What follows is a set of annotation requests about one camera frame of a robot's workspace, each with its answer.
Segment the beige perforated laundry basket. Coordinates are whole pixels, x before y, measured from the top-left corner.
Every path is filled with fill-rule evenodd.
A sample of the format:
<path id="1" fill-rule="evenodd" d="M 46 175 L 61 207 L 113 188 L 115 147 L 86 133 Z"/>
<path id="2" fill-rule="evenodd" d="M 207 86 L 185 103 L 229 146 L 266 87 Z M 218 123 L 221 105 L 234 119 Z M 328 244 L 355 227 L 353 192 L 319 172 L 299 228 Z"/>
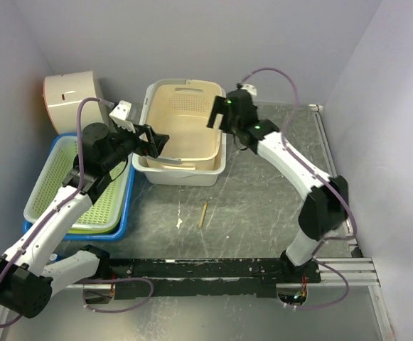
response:
<path id="1" fill-rule="evenodd" d="M 222 88 L 204 80 L 160 80 L 148 98 L 145 123 L 169 140 L 151 168 L 211 171 L 221 144 L 218 124 L 208 128 L 216 97 Z"/>

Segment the large white plastic tub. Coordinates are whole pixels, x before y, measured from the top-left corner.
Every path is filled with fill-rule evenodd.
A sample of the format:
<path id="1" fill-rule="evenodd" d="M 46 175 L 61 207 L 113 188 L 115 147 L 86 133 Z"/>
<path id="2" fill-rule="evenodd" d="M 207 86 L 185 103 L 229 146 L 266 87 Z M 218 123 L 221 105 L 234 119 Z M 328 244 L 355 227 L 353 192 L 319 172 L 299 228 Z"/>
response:
<path id="1" fill-rule="evenodd" d="M 145 124 L 146 108 L 154 84 L 148 86 L 143 103 L 139 123 Z M 215 157 L 215 164 L 212 170 L 171 170 L 165 168 L 151 168 L 147 163 L 150 157 L 138 155 L 132 156 L 132 165 L 136 171 L 143 173 L 147 180 L 159 185 L 189 185 L 189 186 L 212 186 L 216 183 L 218 176 L 225 170 L 226 166 L 226 146 L 227 137 L 221 132 L 221 144 L 218 155 Z"/>

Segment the green plastic tray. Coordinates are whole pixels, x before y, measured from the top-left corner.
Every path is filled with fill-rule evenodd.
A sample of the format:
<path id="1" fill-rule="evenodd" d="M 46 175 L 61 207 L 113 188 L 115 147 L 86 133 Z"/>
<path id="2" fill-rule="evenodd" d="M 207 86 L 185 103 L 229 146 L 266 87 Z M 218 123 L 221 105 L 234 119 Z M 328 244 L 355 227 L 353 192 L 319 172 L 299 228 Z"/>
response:
<path id="1" fill-rule="evenodd" d="M 70 228 L 70 234 L 105 234 L 118 224 L 124 204 L 129 166 L 120 163 L 110 172 L 112 182 L 96 203 Z"/>

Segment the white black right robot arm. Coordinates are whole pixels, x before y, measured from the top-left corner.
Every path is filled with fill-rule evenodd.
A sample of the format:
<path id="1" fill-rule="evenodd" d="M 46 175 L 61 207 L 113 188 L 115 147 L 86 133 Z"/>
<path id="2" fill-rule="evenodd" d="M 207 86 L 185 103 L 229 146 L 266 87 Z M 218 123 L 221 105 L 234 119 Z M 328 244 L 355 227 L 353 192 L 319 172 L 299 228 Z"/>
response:
<path id="1" fill-rule="evenodd" d="M 233 136 L 245 150 L 273 165 L 303 199 L 299 231 L 281 254 L 280 266 L 285 281 L 298 281 L 321 242 L 351 217 L 346 179 L 317 168 L 287 141 L 273 121 L 260 119 L 252 95 L 244 88 L 215 97 L 207 126 Z"/>

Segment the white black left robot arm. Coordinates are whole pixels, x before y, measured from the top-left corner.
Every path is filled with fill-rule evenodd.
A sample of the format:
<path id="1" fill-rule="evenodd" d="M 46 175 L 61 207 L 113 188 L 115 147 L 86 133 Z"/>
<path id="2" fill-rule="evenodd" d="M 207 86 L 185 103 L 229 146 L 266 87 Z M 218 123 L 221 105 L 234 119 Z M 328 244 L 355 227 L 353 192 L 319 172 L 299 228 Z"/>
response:
<path id="1" fill-rule="evenodd" d="M 148 124 L 112 133 L 105 124 L 94 123 L 78 132 L 77 157 L 55 199 L 0 256 L 0 305 L 33 318 L 52 296 L 71 284 L 86 278 L 94 283 L 109 281 L 109 253 L 90 245 L 52 266 L 46 264 L 72 225 L 112 182 L 111 171 L 132 153 L 159 157 L 168 140 Z"/>

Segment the cream cylindrical container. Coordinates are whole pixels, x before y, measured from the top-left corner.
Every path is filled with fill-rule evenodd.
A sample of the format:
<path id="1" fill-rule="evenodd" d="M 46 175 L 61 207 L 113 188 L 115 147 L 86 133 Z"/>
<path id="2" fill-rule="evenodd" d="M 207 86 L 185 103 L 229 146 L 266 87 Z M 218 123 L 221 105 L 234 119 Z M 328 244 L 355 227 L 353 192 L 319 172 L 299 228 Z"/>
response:
<path id="1" fill-rule="evenodd" d="M 52 75 L 44 79 L 43 99 L 57 134 L 76 131 L 77 109 L 87 97 L 103 97 L 98 79 L 92 70 Z"/>

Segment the small wooden stick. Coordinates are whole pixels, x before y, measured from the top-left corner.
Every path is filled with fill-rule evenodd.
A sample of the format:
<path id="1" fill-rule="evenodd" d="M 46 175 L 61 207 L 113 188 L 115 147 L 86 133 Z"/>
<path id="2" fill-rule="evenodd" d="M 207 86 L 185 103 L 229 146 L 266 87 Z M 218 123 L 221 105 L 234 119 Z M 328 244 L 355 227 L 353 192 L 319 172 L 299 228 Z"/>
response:
<path id="1" fill-rule="evenodd" d="M 203 204 L 203 208 L 202 208 L 201 216 L 200 216 L 200 221 L 199 221 L 199 224 L 198 224 L 200 229 L 203 227 L 203 224 L 204 224 L 204 221 L 205 221 L 205 215 L 206 215 L 206 212 L 207 212 L 207 208 L 208 208 L 208 201 L 205 201 L 204 204 Z"/>

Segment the small blue white bottle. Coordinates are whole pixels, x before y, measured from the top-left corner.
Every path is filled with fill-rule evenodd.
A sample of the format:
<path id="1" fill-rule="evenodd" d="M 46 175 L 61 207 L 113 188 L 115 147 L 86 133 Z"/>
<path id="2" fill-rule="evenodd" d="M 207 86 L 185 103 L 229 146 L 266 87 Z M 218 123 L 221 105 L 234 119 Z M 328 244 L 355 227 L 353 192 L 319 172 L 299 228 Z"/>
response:
<path id="1" fill-rule="evenodd" d="M 57 260 L 58 260 L 58 255 L 57 254 L 55 254 L 55 253 L 52 253 L 50 256 L 49 256 L 49 262 L 50 263 L 53 263 L 53 262 L 56 262 Z"/>

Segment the black base bar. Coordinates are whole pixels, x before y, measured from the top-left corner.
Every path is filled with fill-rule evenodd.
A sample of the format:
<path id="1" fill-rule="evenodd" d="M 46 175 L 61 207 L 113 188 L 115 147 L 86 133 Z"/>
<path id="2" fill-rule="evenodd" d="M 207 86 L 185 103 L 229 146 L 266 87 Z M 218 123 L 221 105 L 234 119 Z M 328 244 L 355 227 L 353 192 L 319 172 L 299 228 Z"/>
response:
<path id="1" fill-rule="evenodd" d="M 277 286 L 298 288 L 304 279 L 320 283 L 310 261 L 295 269 L 281 258 L 110 259 L 104 279 L 76 283 L 91 289 L 114 289 L 117 300 L 153 297 L 255 296 L 276 298 Z"/>

